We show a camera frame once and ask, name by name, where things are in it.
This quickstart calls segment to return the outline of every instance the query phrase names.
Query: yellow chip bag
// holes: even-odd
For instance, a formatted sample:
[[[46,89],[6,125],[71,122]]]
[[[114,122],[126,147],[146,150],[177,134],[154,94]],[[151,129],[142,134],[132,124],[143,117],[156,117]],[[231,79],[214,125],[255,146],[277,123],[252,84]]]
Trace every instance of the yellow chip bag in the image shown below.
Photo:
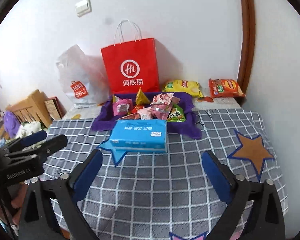
[[[174,80],[166,84],[163,92],[186,92],[195,98],[203,97],[199,90],[199,84],[195,81]]]
[[[136,105],[149,105],[151,102],[146,97],[146,95],[142,92],[141,88],[139,88],[139,91],[137,93],[136,97]]]

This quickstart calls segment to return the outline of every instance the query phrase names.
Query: human hand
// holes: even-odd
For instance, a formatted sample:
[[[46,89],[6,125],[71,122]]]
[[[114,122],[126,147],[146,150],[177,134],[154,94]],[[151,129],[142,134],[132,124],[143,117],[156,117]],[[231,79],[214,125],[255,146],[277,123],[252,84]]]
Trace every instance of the human hand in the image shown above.
[[[27,192],[27,189],[28,189],[28,185],[25,184],[25,183],[20,183],[20,188],[19,188],[19,192],[18,192],[18,195],[11,201],[11,206],[15,209],[19,209],[18,212],[12,217],[8,210],[6,209],[6,213],[8,215],[9,218],[12,217],[12,222],[18,226],[19,225],[19,221],[20,221],[20,215],[21,215],[21,208],[22,208],[22,205],[23,205],[23,200],[26,196],[26,192]],[[7,224],[5,218],[4,218],[4,215],[3,215],[3,211],[0,207],[0,219],[5,223]]]

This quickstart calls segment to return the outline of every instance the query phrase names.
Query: brown star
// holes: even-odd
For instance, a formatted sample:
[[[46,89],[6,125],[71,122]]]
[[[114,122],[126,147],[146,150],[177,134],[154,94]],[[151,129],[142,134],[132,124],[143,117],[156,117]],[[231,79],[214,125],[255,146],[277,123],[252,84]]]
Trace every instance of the brown star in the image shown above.
[[[235,133],[241,145],[228,158],[250,161],[260,181],[265,160],[274,159],[273,156],[264,147],[261,135],[251,139],[240,134],[237,130]]]

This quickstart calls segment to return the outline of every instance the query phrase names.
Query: white plastic bag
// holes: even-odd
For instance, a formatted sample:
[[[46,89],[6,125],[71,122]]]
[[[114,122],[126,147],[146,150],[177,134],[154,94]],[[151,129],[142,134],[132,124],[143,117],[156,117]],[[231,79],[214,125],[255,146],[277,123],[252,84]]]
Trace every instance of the white plastic bag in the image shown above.
[[[107,101],[109,85],[104,66],[93,65],[78,45],[58,57],[56,65],[62,90],[76,107]]]

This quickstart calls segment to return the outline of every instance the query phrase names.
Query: light switch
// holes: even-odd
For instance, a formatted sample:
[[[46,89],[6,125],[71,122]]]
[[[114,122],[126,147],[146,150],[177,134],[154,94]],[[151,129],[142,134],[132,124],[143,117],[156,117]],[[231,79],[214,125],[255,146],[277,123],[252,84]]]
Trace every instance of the light switch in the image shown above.
[[[75,11],[78,17],[85,15],[91,12],[91,3],[90,0],[82,0],[75,5]]]

